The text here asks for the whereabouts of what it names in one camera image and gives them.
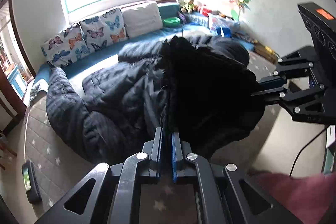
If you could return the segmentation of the blue covered sofa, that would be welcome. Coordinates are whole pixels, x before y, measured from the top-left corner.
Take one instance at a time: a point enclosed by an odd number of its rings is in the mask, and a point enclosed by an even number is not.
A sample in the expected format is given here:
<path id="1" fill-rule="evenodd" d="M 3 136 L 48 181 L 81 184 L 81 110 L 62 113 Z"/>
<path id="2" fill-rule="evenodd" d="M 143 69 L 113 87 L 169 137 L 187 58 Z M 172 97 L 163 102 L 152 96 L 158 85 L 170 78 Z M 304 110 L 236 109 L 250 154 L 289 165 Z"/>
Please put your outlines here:
<path id="1" fill-rule="evenodd" d="M 170 18 L 172 16 L 178 15 L 178 4 L 175 3 L 161 3 L 158 6 L 160 15 L 163 16 L 164 19 Z M 205 32 L 206 27 L 201 27 L 198 25 L 192 25 L 192 24 L 185 24 L 183 32 L 189 30 L 196 30 L 196 31 L 203 31 Z M 106 46 L 105 50 L 98 50 L 96 53 L 91 53 L 87 57 L 83 57 L 83 59 L 80 59 L 79 61 L 74 62 L 74 64 L 70 64 L 69 66 L 65 66 L 63 70 L 67 74 L 67 77 L 70 79 L 72 77 L 75 77 L 79 73 L 82 73 L 86 69 L 89 69 L 90 67 L 98 64 L 100 61 L 103 61 L 105 59 L 110 58 L 111 56 L 114 56 L 119 53 L 121 48 L 126 43 L 133 43 L 133 42 L 147 42 L 150 40 L 153 41 L 159 41 L 159 39 L 165 39 L 169 35 L 176 34 L 178 31 L 182 32 L 182 25 L 180 27 L 176 28 L 166 28 L 164 27 L 161 30 L 153 31 L 145 35 L 141 35 L 139 37 L 136 37 L 134 39 L 127 39 L 123 42 L 118 42 L 117 44 L 112 44 L 111 46 Z M 240 39 L 234 37 L 234 39 L 237 42 L 240 42 L 247 50 L 254 51 L 255 45 L 253 43 L 247 42 L 246 39 Z M 44 63 L 38 70 L 37 76 L 35 78 L 34 84 L 38 83 L 38 81 L 44 79 L 46 83 L 49 82 L 49 79 L 51 77 L 52 66 L 49 65 L 49 63 Z"/>

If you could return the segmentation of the dark red cloth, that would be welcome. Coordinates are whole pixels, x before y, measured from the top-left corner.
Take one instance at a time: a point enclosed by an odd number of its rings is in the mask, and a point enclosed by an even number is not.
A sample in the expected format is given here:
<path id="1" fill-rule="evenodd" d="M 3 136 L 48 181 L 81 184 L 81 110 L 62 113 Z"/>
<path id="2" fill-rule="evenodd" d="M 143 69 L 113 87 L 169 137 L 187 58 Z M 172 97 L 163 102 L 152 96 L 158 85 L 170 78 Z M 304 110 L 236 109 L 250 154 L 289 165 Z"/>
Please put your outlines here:
<path id="1" fill-rule="evenodd" d="M 335 173 L 292 178 L 263 172 L 253 176 L 302 223 L 335 223 Z"/>

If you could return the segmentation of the red toy box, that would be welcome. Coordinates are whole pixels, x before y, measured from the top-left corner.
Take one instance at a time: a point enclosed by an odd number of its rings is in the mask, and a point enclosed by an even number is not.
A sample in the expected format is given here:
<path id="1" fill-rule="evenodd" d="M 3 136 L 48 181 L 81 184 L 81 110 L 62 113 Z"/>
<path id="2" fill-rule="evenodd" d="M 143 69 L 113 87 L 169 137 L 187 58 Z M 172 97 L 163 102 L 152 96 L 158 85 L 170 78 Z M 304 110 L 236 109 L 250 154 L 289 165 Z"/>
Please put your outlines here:
<path id="1" fill-rule="evenodd" d="M 200 8 L 199 12 L 200 12 L 202 15 L 208 17 L 209 14 L 212 13 L 212 10 L 209 9 L 207 6 L 202 6 L 202 7 Z"/>

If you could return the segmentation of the right butterfly print cushion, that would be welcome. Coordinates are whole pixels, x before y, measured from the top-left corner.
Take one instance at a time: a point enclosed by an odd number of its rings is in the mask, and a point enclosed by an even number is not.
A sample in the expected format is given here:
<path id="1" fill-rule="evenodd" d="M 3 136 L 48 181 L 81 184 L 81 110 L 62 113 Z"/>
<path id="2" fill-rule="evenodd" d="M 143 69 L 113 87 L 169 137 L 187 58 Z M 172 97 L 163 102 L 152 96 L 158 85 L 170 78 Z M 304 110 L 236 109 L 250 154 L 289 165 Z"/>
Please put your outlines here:
<path id="1" fill-rule="evenodd" d="M 90 52 L 127 40 L 122 11 L 116 8 L 79 22 Z"/>

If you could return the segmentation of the left butterfly print cushion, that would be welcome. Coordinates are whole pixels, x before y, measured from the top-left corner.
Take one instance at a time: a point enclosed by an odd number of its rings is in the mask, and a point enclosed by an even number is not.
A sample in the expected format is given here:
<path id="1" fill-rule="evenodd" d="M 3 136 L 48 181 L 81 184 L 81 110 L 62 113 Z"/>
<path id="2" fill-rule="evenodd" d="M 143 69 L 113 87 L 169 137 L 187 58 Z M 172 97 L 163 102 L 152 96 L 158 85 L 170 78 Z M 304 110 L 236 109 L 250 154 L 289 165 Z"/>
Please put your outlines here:
<path id="1" fill-rule="evenodd" d="M 48 39 L 41 50 L 49 65 L 64 68 L 90 54 L 85 40 L 83 30 L 76 24 Z"/>

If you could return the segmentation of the blue white cabinet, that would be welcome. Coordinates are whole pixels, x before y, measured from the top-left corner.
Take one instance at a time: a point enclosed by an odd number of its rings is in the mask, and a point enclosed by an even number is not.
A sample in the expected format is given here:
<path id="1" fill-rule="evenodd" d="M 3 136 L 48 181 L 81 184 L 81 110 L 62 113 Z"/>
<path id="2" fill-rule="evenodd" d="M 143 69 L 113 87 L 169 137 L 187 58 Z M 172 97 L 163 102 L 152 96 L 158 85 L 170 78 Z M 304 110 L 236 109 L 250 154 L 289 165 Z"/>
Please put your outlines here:
<path id="1" fill-rule="evenodd" d="M 11 84 L 18 97 L 22 100 L 27 91 L 27 83 L 22 77 L 17 65 L 11 69 L 10 73 L 7 75 L 7 80 Z"/>

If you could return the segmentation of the butterfly print cushion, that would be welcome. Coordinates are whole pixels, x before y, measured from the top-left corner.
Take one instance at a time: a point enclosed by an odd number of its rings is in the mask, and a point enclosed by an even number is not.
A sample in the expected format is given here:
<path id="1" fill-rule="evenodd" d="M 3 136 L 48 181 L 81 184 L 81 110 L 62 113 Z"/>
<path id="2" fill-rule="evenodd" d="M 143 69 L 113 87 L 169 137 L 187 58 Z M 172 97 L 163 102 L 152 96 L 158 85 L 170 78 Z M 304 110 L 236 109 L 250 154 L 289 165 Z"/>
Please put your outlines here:
<path id="1" fill-rule="evenodd" d="M 85 40 L 83 30 L 76 24 L 48 39 L 41 50 L 49 65 L 64 68 L 90 54 Z"/>
<path id="2" fill-rule="evenodd" d="M 127 40 L 122 11 L 116 8 L 79 22 L 90 52 Z"/>

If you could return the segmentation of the colourful pinwheel toy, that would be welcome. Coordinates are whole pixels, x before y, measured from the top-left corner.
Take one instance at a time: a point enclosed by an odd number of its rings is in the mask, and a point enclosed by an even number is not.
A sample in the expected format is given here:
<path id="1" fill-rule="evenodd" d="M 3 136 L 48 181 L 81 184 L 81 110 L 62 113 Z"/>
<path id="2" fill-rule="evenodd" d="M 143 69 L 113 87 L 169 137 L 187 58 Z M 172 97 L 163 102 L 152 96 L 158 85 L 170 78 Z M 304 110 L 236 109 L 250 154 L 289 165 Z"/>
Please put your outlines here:
<path id="1" fill-rule="evenodd" d="M 240 15 L 244 14 L 245 10 L 249 10 L 249 4 L 252 0 L 230 0 L 231 4 L 231 17 L 239 21 Z"/>

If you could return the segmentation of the black puffer down jacket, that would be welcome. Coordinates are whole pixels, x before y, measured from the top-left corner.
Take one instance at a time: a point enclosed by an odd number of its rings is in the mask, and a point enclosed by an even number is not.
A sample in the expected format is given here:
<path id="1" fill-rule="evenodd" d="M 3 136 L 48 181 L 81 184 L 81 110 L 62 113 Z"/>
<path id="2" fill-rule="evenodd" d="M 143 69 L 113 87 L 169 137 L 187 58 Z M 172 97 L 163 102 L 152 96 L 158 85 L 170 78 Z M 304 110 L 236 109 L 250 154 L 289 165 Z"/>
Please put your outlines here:
<path id="1" fill-rule="evenodd" d="M 128 43 L 116 65 L 83 80 L 83 96 L 55 68 L 46 112 L 62 141 L 92 163 L 123 162 L 157 127 L 178 132 L 209 159 L 246 138 L 264 114 L 264 102 L 252 97 L 258 82 L 248 64 L 248 51 L 221 36 Z"/>

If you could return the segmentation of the green plastic basin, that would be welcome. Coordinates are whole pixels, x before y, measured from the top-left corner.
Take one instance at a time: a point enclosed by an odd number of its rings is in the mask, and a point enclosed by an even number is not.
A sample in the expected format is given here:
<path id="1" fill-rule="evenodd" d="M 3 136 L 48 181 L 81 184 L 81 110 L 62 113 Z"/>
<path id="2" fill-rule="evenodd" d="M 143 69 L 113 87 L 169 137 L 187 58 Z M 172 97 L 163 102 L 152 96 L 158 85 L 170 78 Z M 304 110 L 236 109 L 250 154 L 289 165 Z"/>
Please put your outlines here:
<path id="1" fill-rule="evenodd" d="M 163 26 L 166 28 L 176 28 L 181 24 L 179 17 L 171 17 L 162 20 Z"/>

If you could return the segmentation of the yellow green plush doll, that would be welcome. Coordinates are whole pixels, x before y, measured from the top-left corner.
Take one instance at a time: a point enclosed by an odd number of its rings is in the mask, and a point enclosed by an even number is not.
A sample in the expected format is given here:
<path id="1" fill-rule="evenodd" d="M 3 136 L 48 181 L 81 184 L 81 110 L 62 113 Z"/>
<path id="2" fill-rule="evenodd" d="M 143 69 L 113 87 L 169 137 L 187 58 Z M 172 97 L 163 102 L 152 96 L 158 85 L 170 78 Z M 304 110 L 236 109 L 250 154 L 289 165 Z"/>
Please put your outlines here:
<path id="1" fill-rule="evenodd" d="M 192 14 L 194 11 L 198 11 L 198 6 L 194 3 L 194 0 L 189 0 L 187 2 L 187 12 Z"/>

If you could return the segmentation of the black smartphone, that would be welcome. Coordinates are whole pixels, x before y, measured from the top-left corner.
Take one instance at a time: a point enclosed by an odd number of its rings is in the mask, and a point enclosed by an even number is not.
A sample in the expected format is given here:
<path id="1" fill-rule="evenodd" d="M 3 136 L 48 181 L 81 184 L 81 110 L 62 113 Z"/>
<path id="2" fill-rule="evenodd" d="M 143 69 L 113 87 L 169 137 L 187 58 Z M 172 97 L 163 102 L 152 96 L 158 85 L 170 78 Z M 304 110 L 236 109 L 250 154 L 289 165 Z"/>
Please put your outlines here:
<path id="1" fill-rule="evenodd" d="M 27 195 L 27 199 L 31 204 L 37 204 L 42 201 L 38 188 L 37 179 L 35 177 L 34 166 L 31 160 L 27 160 L 22 165 L 23 183 Z"/>

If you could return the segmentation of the plain white cushion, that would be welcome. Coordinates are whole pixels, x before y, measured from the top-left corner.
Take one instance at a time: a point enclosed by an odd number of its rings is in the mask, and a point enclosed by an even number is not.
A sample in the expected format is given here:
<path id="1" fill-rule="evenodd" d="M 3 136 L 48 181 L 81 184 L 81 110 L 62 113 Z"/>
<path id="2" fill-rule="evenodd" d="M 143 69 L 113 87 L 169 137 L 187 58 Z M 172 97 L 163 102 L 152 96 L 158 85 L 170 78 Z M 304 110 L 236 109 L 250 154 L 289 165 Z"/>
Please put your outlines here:
<path id="1" fill-rule="evenodd" d="M 150 1 L 122 10 L 126 33 L 135 38 L 163 28 L 157 2 Z"/>

